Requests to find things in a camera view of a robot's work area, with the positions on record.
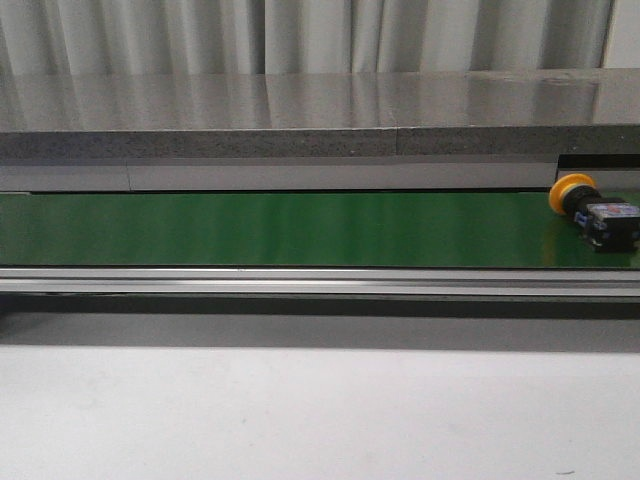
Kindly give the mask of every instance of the white curtain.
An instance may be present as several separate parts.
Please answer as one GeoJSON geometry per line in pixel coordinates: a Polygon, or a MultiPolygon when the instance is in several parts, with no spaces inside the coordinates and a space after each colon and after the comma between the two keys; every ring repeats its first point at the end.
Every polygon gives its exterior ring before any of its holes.
{"type": "Polygon", "coordinates": [[[0,68],[330,73],[600,66],[612,0],[0,0],[0,68]]]}

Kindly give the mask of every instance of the gray countertop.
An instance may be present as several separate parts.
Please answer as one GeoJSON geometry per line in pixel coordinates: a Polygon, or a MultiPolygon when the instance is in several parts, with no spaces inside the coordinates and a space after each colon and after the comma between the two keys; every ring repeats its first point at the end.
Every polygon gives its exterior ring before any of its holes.
{"type": "Polygon", "coordinates": [[[0,158],[640,152],[640,69],[0,77],[0,158]]]}

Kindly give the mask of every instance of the green conveyor belt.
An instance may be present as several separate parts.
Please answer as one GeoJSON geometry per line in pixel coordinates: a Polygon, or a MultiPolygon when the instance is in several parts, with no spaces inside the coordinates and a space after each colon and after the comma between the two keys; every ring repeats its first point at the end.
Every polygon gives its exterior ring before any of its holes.
{"type": "Polygon", "coordinates": [[[9,194],[0,263],[640,268],[640,256],[592,252],[545,193],[9,194]]]}

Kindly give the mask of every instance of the aluminum rail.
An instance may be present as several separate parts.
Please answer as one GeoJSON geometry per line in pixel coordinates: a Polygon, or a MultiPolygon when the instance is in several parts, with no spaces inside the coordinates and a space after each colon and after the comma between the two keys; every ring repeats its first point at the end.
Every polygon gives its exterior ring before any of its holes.
{"type": "Polygon", "coordinates": [[[640,298],[640,270],[2,268],[0,292],[640,298]]]}

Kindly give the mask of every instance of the white table surface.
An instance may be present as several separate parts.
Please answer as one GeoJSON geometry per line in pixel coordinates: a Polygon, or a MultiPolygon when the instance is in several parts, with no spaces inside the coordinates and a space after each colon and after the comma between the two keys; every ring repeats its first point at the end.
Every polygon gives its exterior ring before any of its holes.
{"type": "Polygon", "coordinates": [[[0,346],[0,479],[637,479],[640,355],[0,346]]]}

